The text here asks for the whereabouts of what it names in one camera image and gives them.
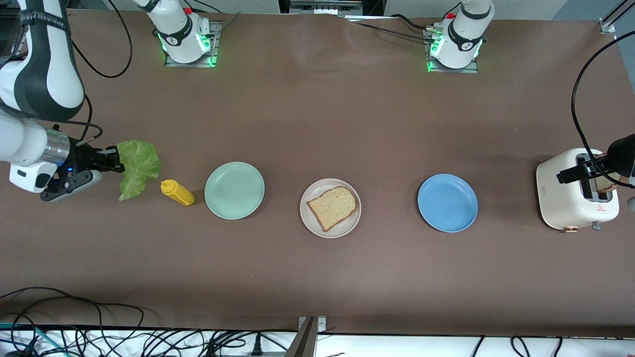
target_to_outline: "white plate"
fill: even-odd
[[[324,232],[324,229],[322,229],[322,226],[319,224],[318,219],[313,214],[313,211],[311,211],[307,202],[318,198],[322,195],[322,193],[339,186],[346,187],[351,193],[353,193],[353,196],[355,196],[355,199],[357,200],[358,209],[353,212],[349,218],[336,224],[330,231]],[[359,218],[361,216],[361,200],[359,199],[357,191],[355,191],[351,185],[342,180],[338,180],[337,178],[325,178],[313,183],[306,191],[304,191],[302,199],[300,200],[300,216],[302,217],[304,225],[307,226],[311,233],[316,236],[320,236],[322,238],[339,238],[352,231],[359,222]]]

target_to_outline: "bread crust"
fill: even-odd
[[[348,192],[349,192],[349,193],[353,196],[353,200],[355,201],[355,208],[353,208],[353,210],[352,210],[352,211],[351,211],[351,212],[350,212],[350,213],[349,213],[346,217],[344,217],[344,218],[340,219],[339,221],[335,222],[332,226],[330,226],[330,227],[328,227],[328,228],[327,228],[327,227],[325,227],[325,226],[324,226],[324,223],[323,223],[323,222],[319,219],[319,215],[318,215],[318,214],[317,214],[317,213],[313,210],[313,207],[311,207],[311,205],[310,205],[309,203],[310,203],[310,202],[313,202],[313,201],[315,201],[315,200],[317,200],[317,199],[319,199],[319,198],[320,198],[320,197],[322,197],[322,196],[324,196],[327,192],[329,192],[329,191],[331,191],[331,190],[334,190],[334,189],[338,189],[338,188],[340,188],[340,187],[345,188],[345,189],[346,189],[346,191],[348,191]],[[346,187],[344,187],[344,186],[337,186],[337,187],[333,187],[332,189],[328,189],[328,190],[324,191],[324,193],[322,193],[322,194],[321,194],[321,195],[319,195],[318,197],[316,197],[316,198],[314,198],[314,199],[312,199],[312,200],[310,200],[310,201],[307,201],[307,206],[309,206],[309,209],[311,210],[311,212],[313,212],[313,215],[315,216],[315,218],[316,218],[316,219],[317,219],[317,221],[319,222],[319,225],[321,225],[321,226],[322,226],[322,230],[323,230],[324,232],[328,232],[328,231],[330,231],[331,229],[333,229],[333,227],[337,226],[338,224],[342,223],[342,222],[343,222],[343,221],[345,221],[347,218],[349,218],[349,217],[350,217],[353,213],[357,212],[358,202],[357,202],[357,198],[355,198],[355,195],[353,194],[353,192],[351,192],[351,190],[347,189],[347,188],[346,188]]]

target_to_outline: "lettuce leaf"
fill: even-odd
[[[145,190],[147,179],[159,177],[161,162],[154,145],[137,140],[124,141],[117,144],[119,160],[124,165],[120,201],[137,197]]]

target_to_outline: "blue plate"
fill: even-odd
[[[417,203],[430,226],[448,233],[468,228],[478,212],[474,190],[462,178],[447,173],[428,178],[419,189]]]

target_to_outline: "yellow mustard bottle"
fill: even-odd
[[[190,206],[194,203],[194,194],[174,180],[162,181],[161,192],[181,205]]]

